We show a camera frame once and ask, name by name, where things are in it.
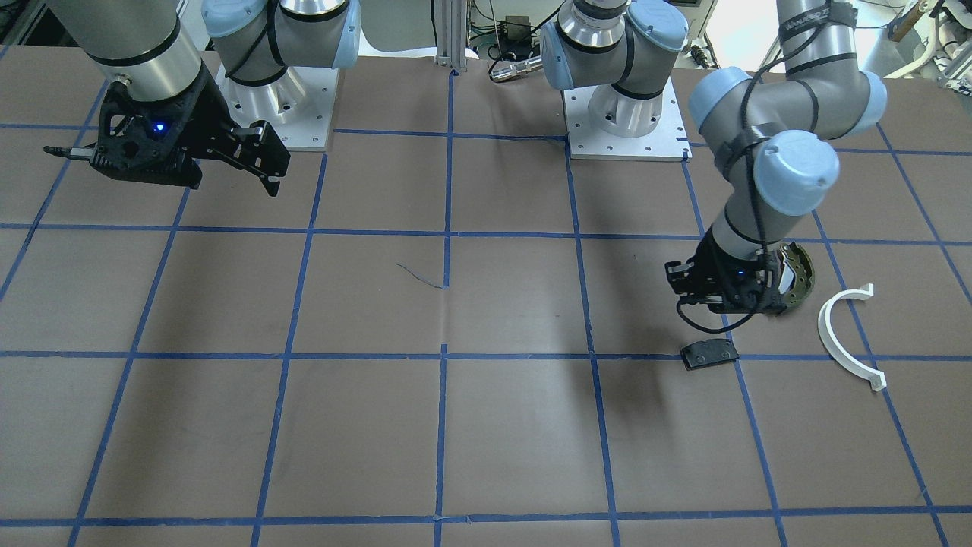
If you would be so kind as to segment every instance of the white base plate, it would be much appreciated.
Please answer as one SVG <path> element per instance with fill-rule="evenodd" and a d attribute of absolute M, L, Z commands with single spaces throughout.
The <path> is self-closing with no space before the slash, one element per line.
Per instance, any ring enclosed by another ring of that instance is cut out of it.
<path fill-rule="evenodd" d="M 670 79 L 665 84 L 662 116 L 655 130 L 643 137 L 619 137 L 597 128 L 587 114 L 587 103 L 594 87 L 564 91 L 571 157 L 581 160 L 638 160 L 645 162 L 680 162 L 692 157 L 685 124 L 678 110 L 675 88 Z"/>
<path fill-rule="evenodd" d="M 294 70 L 307 88 L 307 96 L 311 100 L 303 106 L 296 120 L 288 124 L 273 124 L 273 129 L 280 135 L 288 150 L 325 152 L 328 149 L 330 117 L 334 112 L 339 71 L 333 68 L 308 66 L 296 66 Z M 216 75 L 216 84 L 222 88 L 225 82 L 226 68 L 220 66 L 220 71 Z M 233 108 L 229 109 L 229 115 L 244 128 L 257 120 L 247 118 Z"/>

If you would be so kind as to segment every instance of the white plastic handle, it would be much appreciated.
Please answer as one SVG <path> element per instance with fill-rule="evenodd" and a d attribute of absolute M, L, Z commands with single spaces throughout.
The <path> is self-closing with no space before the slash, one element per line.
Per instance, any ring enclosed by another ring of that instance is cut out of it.
<path fill-rule="evenodd" d="M 837 301 L 844 299 L 867 300 L 872 296 L 874 296 L 874 283 L 868 283 L 859 290 L 850 289 L 837 293 L 823 305 L 823 308 L 820 308 L 820 315 L 816 318 L 816 329 L 820 333 L 820 341 L 823 342 L 824 347 L 827 348 L 831 357 L 836 359 L 842 367 L 855 376 L 870 382 L 872 390 L 881 391 L 887 387 L 885 373 L 872 369 L 848 353 L 841 346 L 841 343 L 838 342 L 837 335 L 834 334 L 834 326 L 830 322 L 830 313 L 833 311 L 834 304 L 837 304 Z"/>

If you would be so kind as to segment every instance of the tiled surface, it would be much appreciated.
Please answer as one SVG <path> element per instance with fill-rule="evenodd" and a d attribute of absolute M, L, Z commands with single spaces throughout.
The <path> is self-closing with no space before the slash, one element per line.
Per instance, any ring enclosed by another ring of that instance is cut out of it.
<path fill-rule="evenodd" d="M 935 547 L 941 545 L 928 515 L 793 517 L 786 538 L 793 547 Z M 951 545 L 967 545 L 950 541 Z"/>
<path fill-rule="evenodd" d="M 185 201 L 77 164 L 43 206 L 63 162 L 38 150 L 101 78 L 13 48 L 0 81 L 42 64 L 57 101 L 0 91 L 0 544 L 969 543 L 970 125 L 943 91 L 889 86 L 893 150 L 834 142 L 842 180 L 791 234 L 815 293 L 688 373 L 712 336 L 662 267 L 732 190 L 706 148 L 568 170 L 542 76 L 362 59 L 276 199 L 211 162 Z M 702 76 L 674 75 L 683 106 Z M 834 321 L 886 398 L 816 338 L 866 282 Z"/>

